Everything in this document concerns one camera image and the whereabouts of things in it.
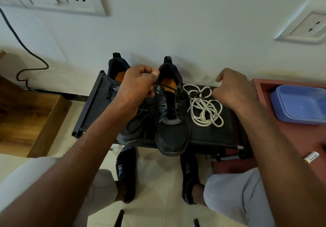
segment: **blue plastic container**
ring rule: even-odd
[[[280,85],[271,94],[271,103],[280,121],[326,124],[326,89]]]

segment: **hand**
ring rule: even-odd
[[[134,117],[138,106],[145,97],[155,96],[153,84],[159,74],[159,70],[146,65],[136,65],[129,68],[114,101],[128,106],[133,111]]]
[[[222,105],[236,112],[256,101],[256,90],[245,75],[225,68],[216,78],[217,82],[221,80],[222,85],[215,88],[212,95]]]

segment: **person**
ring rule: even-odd
[[[135,149],[117,157],[118,181],[99,167],[119,131],[146,96],[153,97],[159,71],[144,65],[126,72],[115,99],[60,159],[22,165],[0,186],[0,226],[86,226],[90,214],[135,195]],[[256,100],[247,77],[224,69],[213,96],[231,108],[250,140],[258,168],[243,174],[198,179],[193,154],[181,156],[183,198],[248,226],[326,226],[326,189]]]

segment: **orange insole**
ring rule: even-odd
[[[119,82],[122,82],[123,81],[123,78],[124,78],[124,75],[125,75],[125,72],[119,72],[116,77],[115,77],[115,80],[119,81]]]
[[[162,81],[161,81],[161,84],[164,84],[166,86],[169,86],[173,89],[176,89],[177,88],[177,84],[175,83],[175,81],[172,79],[172,78],[163,78]],[[175,93],[175,91],[173,89],[169,89],[168,87],[165,87],[165,86],[162,86],[164,90],[166,91],[170,91],[172,93]]]

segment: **grey pants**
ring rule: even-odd
[[[48,171],[57,158],[33,159],[16,169],[0,185],[0,212]],[[117,196],[112,173],[100,169],[75,221],[75,227],[86,227],[88,216],[111,205]],[[257,168],[242,174],[215,174],[206,183],[207,206],[250,227],[275,226],[265,190]]]

